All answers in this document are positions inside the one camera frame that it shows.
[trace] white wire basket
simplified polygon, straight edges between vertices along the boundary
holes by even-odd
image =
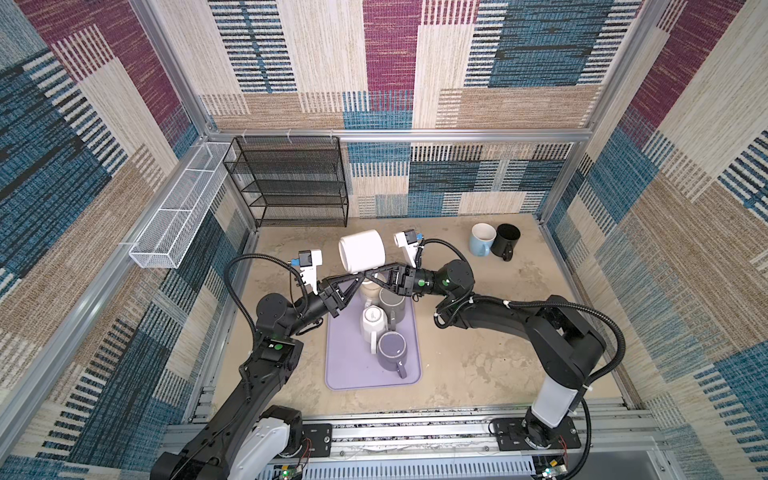
[[[141,268],[178,268],[227,177],[228,143],[206,142],[152,215],[129,255]]]

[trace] light blue mug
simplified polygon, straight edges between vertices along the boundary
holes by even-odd
[[[477,223],[469,236],[469,251],[476,257],[486,257],[491,253],[491,245],[496,238],[496,229],[487,223]]]

